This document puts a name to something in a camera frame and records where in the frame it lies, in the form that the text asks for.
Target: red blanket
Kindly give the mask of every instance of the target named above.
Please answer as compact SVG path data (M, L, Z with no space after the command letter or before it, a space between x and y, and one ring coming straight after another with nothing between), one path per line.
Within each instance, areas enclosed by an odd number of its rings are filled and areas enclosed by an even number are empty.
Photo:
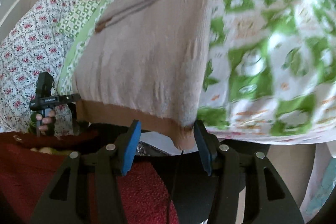
M28 223L34 207L64 156L30 151L15 144L13 133L0 134L0 191L19 217ZM133 164L118 187L129 224L165 224L168 192L150 163ZM98 223L90 198L91 223ZM178 224L171 204L170 224Z

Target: brown fabric trim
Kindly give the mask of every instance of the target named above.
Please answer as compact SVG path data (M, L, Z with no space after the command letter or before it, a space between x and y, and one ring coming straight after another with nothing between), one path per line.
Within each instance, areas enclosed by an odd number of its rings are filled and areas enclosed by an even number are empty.
M178 149L191 149L195 145L193 129L181 127L172 119L159 118L128 107L85 100L76 102L76 111L78 121L129 127L133 120L139 120L142 129L171 138Z

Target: green and white blanket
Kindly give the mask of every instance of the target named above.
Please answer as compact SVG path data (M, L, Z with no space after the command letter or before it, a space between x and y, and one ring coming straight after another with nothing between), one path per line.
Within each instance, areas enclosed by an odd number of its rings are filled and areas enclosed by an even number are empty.
M58 81L71 77L101 0L79 31ZM198 117L219 137L261 143L336 139L336 0L213 0Z

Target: finger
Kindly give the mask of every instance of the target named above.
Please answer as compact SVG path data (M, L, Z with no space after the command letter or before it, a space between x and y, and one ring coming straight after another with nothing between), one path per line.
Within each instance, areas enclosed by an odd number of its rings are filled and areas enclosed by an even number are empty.
M48 114L49 117L55 117L56 113L54 110L51 110Z
M53 119L52 117L45 117L42 119L43 124L48 124L48 123L52 123Z
M48 126L45 124L43 126L39 126L40 131L48 131Z

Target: hand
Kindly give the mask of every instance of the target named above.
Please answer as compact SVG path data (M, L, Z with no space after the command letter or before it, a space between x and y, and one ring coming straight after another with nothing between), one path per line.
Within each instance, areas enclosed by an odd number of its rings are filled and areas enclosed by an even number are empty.
M53 123L55 123L55 121L56 121L55 115L56 115L56 113L55 113L54 110L51 110L49 112L48 117L42 118L41 114L36 115L36 119L38 121L42 120L43 125L39 126L39 130L41 131L41 134L46 135L46 131L48 131L48 125L49 124L52 125Z

